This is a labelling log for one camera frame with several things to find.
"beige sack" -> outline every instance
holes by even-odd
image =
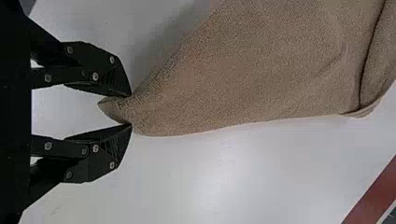
[[[395,64],[396,0],[225,0],[131,97],[99,106],[150,136],[362,117]]]

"white surface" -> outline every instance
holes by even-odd
[[[32,18],[62,41],[119,55],[135,87],[161,45],[193,21],[192,1],[40,0]],[[63,87],[35,91],[34,133],[65,137],[114,126],[96,107],[101,98]],[[393,88],[366,119],[134,135],[119,170],[91,184],[59,186],[21,223],[340,223],[395,154],[395,99]]]

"beige fabric bag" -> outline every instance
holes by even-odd
[[[395,64],[396,0],[225,0],[131,97],[99,106],[150,136],[363,117]]]

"textured fabric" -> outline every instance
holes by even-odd
[[[362,117],[396,76],[395,2],[225,0],[131,97],[99,106],[150,136]]]

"bolt head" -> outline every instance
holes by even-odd
[[[116,61],[116,59],[113,56],[111,56],[110,57],[110,63],[114,63],[115,61]]]
[[[68,180],[73,176],[73,172],[67,171],[66,175],[64,176],[64,179]]]
[[[113,170],[116,167],[116,163],[113,161],[110,163],[110,170]]]
[[[94,153],[97,153],[97,152],[99,151],[99,145],[94,145],[94,146],[92,147],[92,151],[93,151]]]
[[[93,74],[92,74],[92,79],[93,79],[93,81],[99,80],[99,74],[93,73]]]
[[[87,155],[88,149],[84,147],[84,148],[81,150],[81,153],[82,153],[82,155]]]
[[[50,83],[52,81],[52,75],[46,74],[44,75],[44,80],[48,83]]]
[[[47,142],[46,144],[44,144],[44,149],[46,151],[50,151],[52,149],[52,143],[51,142]]]
[[[71,46],[68,46],[68,47],[66,48],[66,50],[67,50],[67,53],[69,53],[69,54],[72,54],[72,53],[73,53],[73,47],[71,47]]]

